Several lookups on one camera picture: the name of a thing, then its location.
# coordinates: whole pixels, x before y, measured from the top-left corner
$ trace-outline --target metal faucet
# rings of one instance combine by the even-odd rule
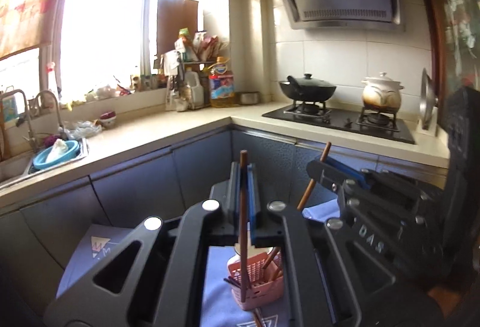
[[[30,147],[32,148],[33,152],[37,152],[38,151],[37,136],[35,135],[35,131],[33,131],[32,119],[30,118],[30,112],[28,110],[27,97],[23,92],[23,90],[15,89],[12,91],[8,91],[6,93],[1,93],[0,100],[4,99],[5,97],[10,97],[16,93],[20,93],[23,96],[23,103],[25,104],[25,115],[26,115],[27,124],[28,124],[28,143],[30,143]]]
[[[40,105],[38,104],[38,98],[43,94],[48,94],[51,98],[53,98],[53,101],[55,103],[55,110],[57,111],[58,132],[60,133],[60,136],[63,140],[68,140],[67,134],[65,133],[65,127],[63,126],[62,118],[60,117],[59,102],[57,100],[57,97],[55,97],[55,95],[51,91],[40,91],[33,100],[33,107],[38,106],[40,108]]]

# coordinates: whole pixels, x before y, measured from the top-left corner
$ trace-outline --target countertop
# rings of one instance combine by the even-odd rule
[[[121,123],[88,139],[89,155],[86,158],[0,191],[0,208],[231,123],[320,143],[330,141],[334,146],[448,168],[449,150],[445,144],[438,138],[416,133],[414,123],[406,122],[416,145],[262,117],[262,114],[283,106],[284,103],[266,103],[183,113],[160,112]]]

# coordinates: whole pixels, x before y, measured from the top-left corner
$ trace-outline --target pink basket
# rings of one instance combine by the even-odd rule
[[[268,265],[267,269],[262,269],[267,257],[267,253],[261,253],[247,259],[247,270],[251,289],[247,289],[245,302],[240,301],[241,290],[239,288],[232,289],[235,301],[244,311],[250,311],[251,309],[274,302],[283,295],[283,276],[278,277],[275,281],[269,282],[278,266],[281,266],[280,254]],[[230,276],[234,277],[234,279],[241,284],[240,262],[234,262],[230,264],[228,268]]]

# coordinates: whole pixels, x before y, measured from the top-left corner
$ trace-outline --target cooking oil bottle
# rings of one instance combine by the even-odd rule
[[[227,67],[229,60],[218,56],[217,63],[209,67],[210,104],[215,108],[235,106],[235,87],[233,72]]]

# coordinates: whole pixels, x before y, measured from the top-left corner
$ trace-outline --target blue cloth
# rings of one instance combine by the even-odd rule
[[[339,216],[337,200],[309,207],[303,216],[325,221]],[[104,258],[130,229],[92,224],[68,262],[58,287],[57,297],[71,287],[95,263]],[[208,251],[205,285],[203,287],[201,327],[255,327],[251,312],[242,311],[223,278],[228,277],[228,260],[235,255],[233,247],[212,246]],[[289,311],[285,296],[263,306],[266,327],[287,327]]]

